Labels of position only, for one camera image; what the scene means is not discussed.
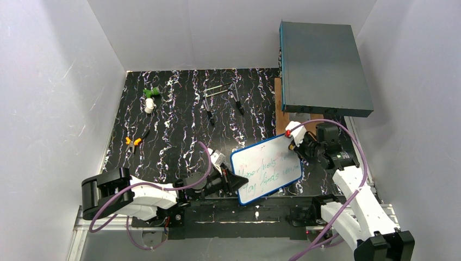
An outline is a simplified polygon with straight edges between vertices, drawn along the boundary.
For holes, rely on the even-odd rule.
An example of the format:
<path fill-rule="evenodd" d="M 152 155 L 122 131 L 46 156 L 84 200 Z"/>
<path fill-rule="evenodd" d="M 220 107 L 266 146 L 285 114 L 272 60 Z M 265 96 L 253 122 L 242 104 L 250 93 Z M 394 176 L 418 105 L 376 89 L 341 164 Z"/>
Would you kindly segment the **blue framed whiteboard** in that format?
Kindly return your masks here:
<path fill-rule="evenodd" d="M 302 177 L 302 162 L 289 150 L 291 140 L 283 134 L 247 146 L 230 155 L 233 173 L 247 178 L 238 189 L 243 206 L 290 185 Z"/>

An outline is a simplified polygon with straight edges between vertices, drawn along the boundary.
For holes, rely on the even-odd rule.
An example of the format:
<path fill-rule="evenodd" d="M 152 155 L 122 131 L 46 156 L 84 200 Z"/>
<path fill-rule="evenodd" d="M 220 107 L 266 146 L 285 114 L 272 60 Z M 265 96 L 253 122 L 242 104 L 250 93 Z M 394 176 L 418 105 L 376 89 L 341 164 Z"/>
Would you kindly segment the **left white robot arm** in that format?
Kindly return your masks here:
<path fill-rule="evenodd" d="M 232 196 L 247 183 L 248 178 L 235 175 L 225 164 L 212 166 L 207 176 L 194 172 L 168 184 L 143 181 L 121 167 L 82 181 L 83 218 L 116 214 L 150 221 L 174 216 L 191 201 L 216 192 Z"/>

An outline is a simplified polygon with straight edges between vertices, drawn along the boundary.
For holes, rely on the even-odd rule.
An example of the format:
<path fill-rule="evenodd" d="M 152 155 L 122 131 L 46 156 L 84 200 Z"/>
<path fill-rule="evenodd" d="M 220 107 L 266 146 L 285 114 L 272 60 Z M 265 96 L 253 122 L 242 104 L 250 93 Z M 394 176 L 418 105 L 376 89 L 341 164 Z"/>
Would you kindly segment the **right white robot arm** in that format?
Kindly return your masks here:
<path fill-rule="evenodd" d="M 304 123 L 291 121 L 285 136 L 289 150 L 301 159 L 318 160 L 325 170 L 334 172 L 333 180 L 346 197 L 345 203 L 334 195 L 313 198 L 306 220 L 323 221 L 325 226 L 312 243 L 291 260 L 298 260 L 318 247 L 332 247 L 341 237 L 353 251 L 354 260 L 411 260 L 415 239 L 402 231 L 385 212 L 367 184 L 368 169 L 362 150 L 361 160 L 343 149 L 339 130 L 347 128 L 333 120 L 317 120 L 316 133 Z"/>

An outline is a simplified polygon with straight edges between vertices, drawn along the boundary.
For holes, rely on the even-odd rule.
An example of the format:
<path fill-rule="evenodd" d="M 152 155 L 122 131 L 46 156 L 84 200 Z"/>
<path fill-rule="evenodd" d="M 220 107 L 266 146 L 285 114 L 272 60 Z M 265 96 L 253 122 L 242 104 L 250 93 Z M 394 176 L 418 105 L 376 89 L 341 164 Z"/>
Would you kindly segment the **wooden board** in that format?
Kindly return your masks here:
<path fill-rule="evenodd" d="M 284 134 L 285 128 L 291 121 L 290 114 L 282 111 L 282 81 L 280 78 L 274 79 L 275 89 L 275 119 L 276 119 L 276 135 Z M 310 114 L 311 120 L 324 119 L 322 114 Z"/>

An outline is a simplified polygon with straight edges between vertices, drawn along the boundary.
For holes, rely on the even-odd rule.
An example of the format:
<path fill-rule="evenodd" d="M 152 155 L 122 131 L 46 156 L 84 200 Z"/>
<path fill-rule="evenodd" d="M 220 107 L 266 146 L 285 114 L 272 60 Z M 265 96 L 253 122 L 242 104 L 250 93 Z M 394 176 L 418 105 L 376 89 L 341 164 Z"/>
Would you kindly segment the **dark grey metal box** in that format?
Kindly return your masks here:
<path fill-rule="evenodd" d="M 284 112 L 368 117 L 374 111 L 350 25 L 282 21 L 279 42 Z"/>

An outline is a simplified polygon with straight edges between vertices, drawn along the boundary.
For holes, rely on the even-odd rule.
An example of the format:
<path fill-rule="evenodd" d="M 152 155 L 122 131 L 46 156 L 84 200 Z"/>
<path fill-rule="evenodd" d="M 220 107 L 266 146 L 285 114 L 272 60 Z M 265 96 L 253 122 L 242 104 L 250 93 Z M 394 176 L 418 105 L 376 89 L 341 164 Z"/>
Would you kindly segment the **green white toy figure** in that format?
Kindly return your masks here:
<path fill-rule="evenodd" d="M 154 102 L 153 97 L 160 95 L 160 91 L 158 87 L 154 87 L 153 89 L 143 89 L 143 93 L 145 95 L 145 108 L 144 111 L 147 114 L 153 113 L 154 109 L 157 107 L 157 105 Z"/>

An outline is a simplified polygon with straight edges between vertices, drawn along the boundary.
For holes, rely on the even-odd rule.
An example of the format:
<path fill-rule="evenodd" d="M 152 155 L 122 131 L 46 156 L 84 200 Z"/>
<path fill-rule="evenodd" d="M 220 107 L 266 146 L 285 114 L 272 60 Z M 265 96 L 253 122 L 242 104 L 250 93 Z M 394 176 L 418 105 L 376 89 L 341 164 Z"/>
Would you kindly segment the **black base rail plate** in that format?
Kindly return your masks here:
<path fill-rule="evenodd" d="M 183 209 L 162 210 L 152 221 L 133 218 L 135 228 L 162 228 L 169 218 L 170 240 L 194 238 L 289 238 L 306 240 L 325 222 L 310 206 L 312 196 L 263 197 L 248 205 L 237 198 L 207 198 Z"/>

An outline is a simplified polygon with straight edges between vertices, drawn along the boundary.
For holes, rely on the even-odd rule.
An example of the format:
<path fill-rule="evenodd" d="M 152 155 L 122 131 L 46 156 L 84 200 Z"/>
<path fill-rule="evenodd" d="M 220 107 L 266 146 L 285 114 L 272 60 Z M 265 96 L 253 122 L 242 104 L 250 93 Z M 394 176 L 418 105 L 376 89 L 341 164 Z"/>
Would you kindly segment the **silver metal bracket plate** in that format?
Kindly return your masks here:
<path fill-rule="evenodd" d="M 311 116 L 310 114 L 305 114 L 305 113 L 291 113 L 290 119 L 291 121 L 306 122 L 306 121 L 311 120 Z"/>

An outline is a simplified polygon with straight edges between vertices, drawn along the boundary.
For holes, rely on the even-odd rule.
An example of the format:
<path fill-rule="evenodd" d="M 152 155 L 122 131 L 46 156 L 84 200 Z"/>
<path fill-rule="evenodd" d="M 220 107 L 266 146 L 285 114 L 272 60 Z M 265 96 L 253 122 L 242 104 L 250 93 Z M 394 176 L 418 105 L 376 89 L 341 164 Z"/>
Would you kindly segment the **orange handled pliers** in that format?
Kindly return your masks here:
<path fill-rule="evenodd" d="M 125 144 L 127 145 L 126 153 L 130 152 L 134 154 L 136 147 L 143 142 L 143 140 L 146 138 L 146 136 L 149 135 L 149 133 L 150 133 L 150 130 L 147 130 L 144 132 L 144 134 L 140 138 L 136 138 L 134 140 L 132 140 L 128 136 L 125 137 Z"/>

